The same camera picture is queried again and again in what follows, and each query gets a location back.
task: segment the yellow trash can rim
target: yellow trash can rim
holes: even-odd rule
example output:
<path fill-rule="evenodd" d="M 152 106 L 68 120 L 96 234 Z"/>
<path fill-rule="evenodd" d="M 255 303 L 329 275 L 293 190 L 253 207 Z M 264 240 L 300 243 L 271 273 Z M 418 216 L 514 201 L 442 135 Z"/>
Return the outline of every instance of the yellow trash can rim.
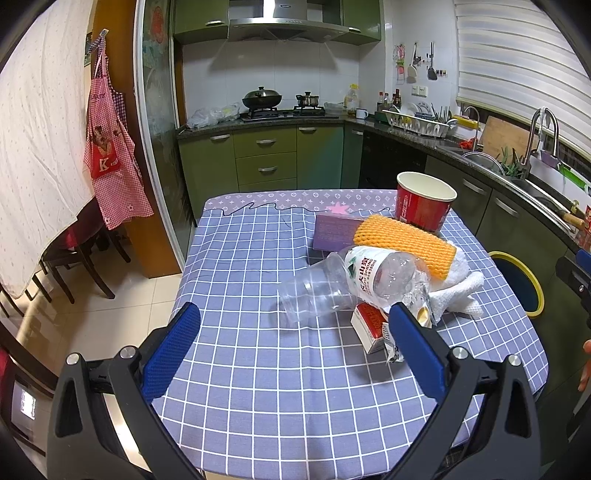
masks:
<path fill-rule="evenodd" d="M 519 260 L 519 258 L 516 258 L 513 255 L 510 255 L 505 252 L 489 252 L 489 255 L 491 256 L 492 259 L 500 258 L 501 260 L 506 260 L 506 261 L 514 264 L 527 276 L 527 278 L 530 280 L 531 284 L 534 286 L 535 292 L 538 295 L 538 308 L 535 312 L 527 312 L 526 311 L 525 314 L 530 319 L 533 319 L 533 318 L 536 318 L 537 316 L 539 316 L 542 313 L 542 311 L 544 310 L 545 300 L 544 300 L 544 292 L 542 291 L 542 285 L 540 285 L 540 282 L 538 281 L 538 279 L 536 278 L 534 273 L 529 269 L 529 267 L 526 264 L 524 264 L 521 260 Z"/>

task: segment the dining table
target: dining table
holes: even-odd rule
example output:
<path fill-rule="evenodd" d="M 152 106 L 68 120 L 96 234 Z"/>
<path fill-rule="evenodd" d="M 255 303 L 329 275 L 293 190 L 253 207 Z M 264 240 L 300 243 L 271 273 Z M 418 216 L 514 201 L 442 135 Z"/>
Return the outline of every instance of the dining table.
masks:
<path fill-rule="evenodd" d="M 206 202 L 178 288 L 202 313 L 200 332 L 153 406 L 188 460 L 206 472 L 256 480 L 335 480 L 392 469 L 436 402 L 405 362 L 366 354 L 351 311 L 288 322 L 279 282 L 323 258 L 317 212 L 393 216 L 395 190 L 235 193 Z M 434 328 L 475 358 L 518 355 L 533 393 L 548 360 L 535 329 L 489 254 L 453 210 L 439 235 L 483 273 L 484 314 L 446 312 Z M 455 445 L 474 428 L 475 396 Z"/>

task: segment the dish rack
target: dish rack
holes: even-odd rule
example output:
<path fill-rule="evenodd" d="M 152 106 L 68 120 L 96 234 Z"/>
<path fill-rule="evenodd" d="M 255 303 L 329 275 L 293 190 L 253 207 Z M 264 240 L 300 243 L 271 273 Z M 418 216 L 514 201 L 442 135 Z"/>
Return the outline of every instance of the dish rack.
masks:
<path fill-rule="evenodd" d="M 453 124 L 442 124 L 440 122 L 403 115 L 389 110 L 383 110 L 382 113 L 386 115 L 388 123 L 392 125 L 392 127 L 402 128 L 408 132 L 413 132 L 425 137 L 445 138 L 450 129 L 454 126 Z"/>

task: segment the orange sponge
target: orange sponge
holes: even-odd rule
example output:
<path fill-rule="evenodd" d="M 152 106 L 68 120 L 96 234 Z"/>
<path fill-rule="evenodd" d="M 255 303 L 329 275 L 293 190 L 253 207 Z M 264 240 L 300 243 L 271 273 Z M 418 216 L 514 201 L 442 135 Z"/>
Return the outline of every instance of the orange sponge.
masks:
<path fill-rule="evenodd" d="M 355 245 L 409 252 L 422 258 L 429 272 L 445 280 L 456 256 L 456 247 L 407 223 L 381 215 L 372 215 L 359 225 L 353 237 Z"/>

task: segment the small pot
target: small pot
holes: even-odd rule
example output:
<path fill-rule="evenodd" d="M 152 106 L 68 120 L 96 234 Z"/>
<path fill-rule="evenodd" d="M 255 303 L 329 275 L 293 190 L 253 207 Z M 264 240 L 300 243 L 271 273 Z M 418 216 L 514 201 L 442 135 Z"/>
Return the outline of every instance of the small pot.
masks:
<path fill-rule="evenodd" d="M 311 95 L 312 92 L 304 92 L 305 95 L 296 95 L 297 106 L 318 106 L 319 95 Z"/>
<path fill-rule="evenodd" d="M 436 233 L 457 198 L 447 183 L 413 171 L 398 174 L 396 218 L 427 232 Z"/>
<path fill-rule="evenodd" d="M 248 92 L 242 99 L 242 103 L 248 109 L 273 108 L 281 103 L 282 98 L 275 90 L 265 90 L 265 87 L 259 87 L 258 90 Z"/>

